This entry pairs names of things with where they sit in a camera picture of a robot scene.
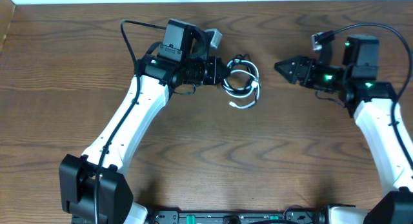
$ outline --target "green light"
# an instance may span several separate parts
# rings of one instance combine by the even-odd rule
[[[331,75],[325,75],[324,78],[325,78],[325,80],[331,80],[331,79],[333,78],[333,76],[331,76]]]

